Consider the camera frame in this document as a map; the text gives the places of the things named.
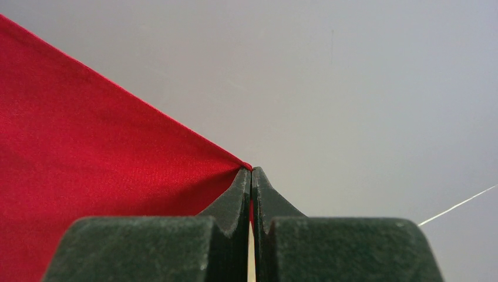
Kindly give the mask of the red cloth napkin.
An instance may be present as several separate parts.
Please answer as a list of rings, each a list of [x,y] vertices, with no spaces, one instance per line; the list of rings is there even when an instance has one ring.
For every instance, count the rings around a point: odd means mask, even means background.
[[[1,280],[87,216],[195,215],[250,165],[1,17]]]

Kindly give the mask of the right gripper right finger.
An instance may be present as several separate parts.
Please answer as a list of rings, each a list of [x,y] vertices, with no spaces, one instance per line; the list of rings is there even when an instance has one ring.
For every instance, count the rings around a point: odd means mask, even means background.
[[[442,281],[421,229],[386,217],[308,217],[252,171],[257,281]]]

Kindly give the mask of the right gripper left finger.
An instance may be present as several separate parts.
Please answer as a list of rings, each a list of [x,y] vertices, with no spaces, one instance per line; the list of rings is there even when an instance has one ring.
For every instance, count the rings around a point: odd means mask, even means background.
[[[246,281],[251,173],[196,216],[87,217],[61,239],[43,281]]]

